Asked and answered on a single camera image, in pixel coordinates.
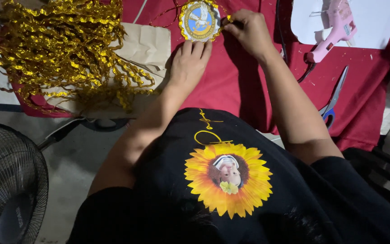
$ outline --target glue gun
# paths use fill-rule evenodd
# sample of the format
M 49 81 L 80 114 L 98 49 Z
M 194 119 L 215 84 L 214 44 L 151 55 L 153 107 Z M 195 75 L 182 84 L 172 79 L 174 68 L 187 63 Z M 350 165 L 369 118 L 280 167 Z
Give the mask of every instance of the glue gun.
M 308 53 L 307 59 L 312 63 L 319 63 L 339 41 L 346 41 L 348 46 L 354 45 L 353 36 L 358 31 L 353 21 L 350 5 L 347 0 L 332 0 L 329 9 L 330 28 L 323 30 L 323 41 L 317 48 Z

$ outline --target sunflower print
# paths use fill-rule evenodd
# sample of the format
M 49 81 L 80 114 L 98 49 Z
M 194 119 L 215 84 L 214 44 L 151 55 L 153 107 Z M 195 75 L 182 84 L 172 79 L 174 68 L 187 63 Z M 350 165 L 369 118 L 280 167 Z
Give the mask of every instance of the sunflower print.
M 185 163 L 186 179 L 192 181 L 191 193 L 199 194 L 198 201 L 210 212 L 216 209 L 219 216 L 228 212 L 231 219 L 234 214 L 244 218 L 273 193 L 268 182 L 272 173 L 263 166 L 266 161 L 259 159 L 257 148 L 220 143 L 194 150 Z

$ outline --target electric fan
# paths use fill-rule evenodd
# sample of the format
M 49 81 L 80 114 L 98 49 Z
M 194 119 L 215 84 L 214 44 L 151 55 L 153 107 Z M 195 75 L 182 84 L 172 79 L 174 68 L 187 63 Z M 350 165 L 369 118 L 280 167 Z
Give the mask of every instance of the electric fan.
M 0 244 L 31 244 L 48 199 L 48 170 L 29 138 L 0 124 Z

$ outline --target badge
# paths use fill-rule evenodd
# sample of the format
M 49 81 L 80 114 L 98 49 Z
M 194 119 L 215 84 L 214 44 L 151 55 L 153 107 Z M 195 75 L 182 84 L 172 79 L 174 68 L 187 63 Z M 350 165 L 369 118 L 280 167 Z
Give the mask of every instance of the badge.
M 181 8 L 179 16 L 181 35 L 186 40 L 214 41 L 221 32 L 221 16 L 213 1 L 192 1 Z

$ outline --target scissors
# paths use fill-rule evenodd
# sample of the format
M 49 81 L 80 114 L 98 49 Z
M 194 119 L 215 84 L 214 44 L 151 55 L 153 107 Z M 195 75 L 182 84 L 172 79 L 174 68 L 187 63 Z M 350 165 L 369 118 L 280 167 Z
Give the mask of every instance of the scissors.
M 332 127 L 332 124 L 335 120 L 335 112 L 333 111 L 333 107 L 336 105 L 336 102 L 338 101 L 339 92 L 341 92 L 342 85 L 344 85 L 345 78 L 347 77 L 347 72 L 348 72 L 348 65 L 345 67 L 344 71 L 342 72 L 341 78 L 339 79 L 339 81 L 335 86 L 335 90 L 332 94 L 331 99 L 329 100 L 328 105 L 326 105 L 326 107 L 322 108 L 319 111 L 320 115 L 323 117 L 323 120 L 326 121 L 326 126 L 328 127 L 328 129 Z

